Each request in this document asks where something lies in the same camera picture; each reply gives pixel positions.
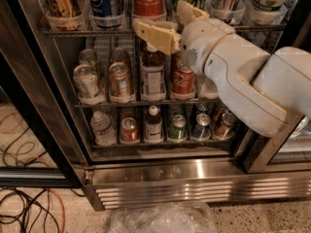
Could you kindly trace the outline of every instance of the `refrigerator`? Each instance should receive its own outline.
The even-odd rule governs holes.
[[[288,112],[287,127],[267,138],[242,121],[233,137],[204,142],[190,138],[193,105],[219,99],[165,99],[148,102],[141,97],[139,74],[140,40],[131,28],[131,1],[124,0],[127,27],[75,31],[51,30],[45,22],[46,0],[0,0],[1,73],[3,92],[16,106],[29,127],[56,163],[57,168],[0,167],[2,186],[80,187],[95,211],[174,201],[245,201],[267,198],[307,197],[311,189],[311,136],[304,115]],[[288,13],[278,25],[235,25],[238,34],[273,53],[283,46],[310,51],[310,5],[307,0],[287,0]],[[173,9],[167,5],[167,17]],[[134,99],[113,103],[108,90],[109,56],[121,47],[130,55]],[[79,53],[95,49],[105,72],[105,102],[82,104],[73,82]],[[169,74],[166,87],[169,91]],[[160,107],[163,142],[144,140],[144,111]],[[169,142],[167,107],[183,105],[188,121],[184,142]],[[135,145],[120,141],[123,107],[135,108],[140,138]],[[93,111],[109,110],[116,127],[116,143],[98,146],[90,126]]]

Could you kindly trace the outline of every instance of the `bottle cap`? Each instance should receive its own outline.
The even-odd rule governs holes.
[[[157,51],[157,48],[154,47],[153,45],[151,45],[150,43],[147,43],[147,50],[155,52],[155,51]]]
[[[152,105],[150,108],[149,108],[149,114],[151,116],[155,116],[157,114],[157,106],[155,105]]]
[[[103,117],[103,113],[100,111],[96,111],[96,112],[94,112],[93,116],[95,119],[100,119]]]

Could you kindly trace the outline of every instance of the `beverage cooler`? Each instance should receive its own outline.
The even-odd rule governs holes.
[[[98,1],[67,1],[71,16],[65,18],[52,15],[51,0],[0,0],[1,89],[57,164],[1,167],[1,185],[80,187],[96,211],[310,196],[307,116],[285,109],[278,132],[257,133],[243,120],[248,115],[222,102],[213,81],[181,66],[181,55],[158,53],[137,36],[133,21],[146,17],[152,26],[174,21],[183,35],[177,0],[163,0],[160,13],[147,16],[136,0],[114,0],[122,4],[115,17],[94,10]],[[285,0],[276,11],[280,21],[264,24],[247,15],[257,12],[250,0],[240,0],[226,19],[218,2],[209,1],[188,0],[266,54],[284,44],[310,51],[307,0]],[[81,85],[89,70],[92,87]]]

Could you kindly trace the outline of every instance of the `speckled floor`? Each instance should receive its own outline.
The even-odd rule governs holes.
[[[31,196],[35,196],[41,189],[20,188]],[[78,197],[70,189],[56,189],[65,208],[66,233],[96,233],[107,232],[113,211],[95,212],[84,197]],[[43,206],[48,206],[47,196],[39,199]],[[17,215],[21,204],[17,197],[0,205],[1,215]],[[300,233],[311,232],[311,199],[282,199],[241,203],[209,204],[211,215],[219,233]],[[58,200],[51,195],[51,213],[61,224],[61,213]],[[31,216],[34,218],[39,212],[34,208]],[[44,214],[33,226],[31,232],[43,231]],[[46,222],[46,232],[57,232],[51,219]],[[20,232],[18,223],[4,225],[3,233]]]

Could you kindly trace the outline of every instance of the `green can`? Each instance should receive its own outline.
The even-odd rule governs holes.
[[[174,115],[170,121],[168,137],[181,140],[186,137],[186,119],[183,115]]]

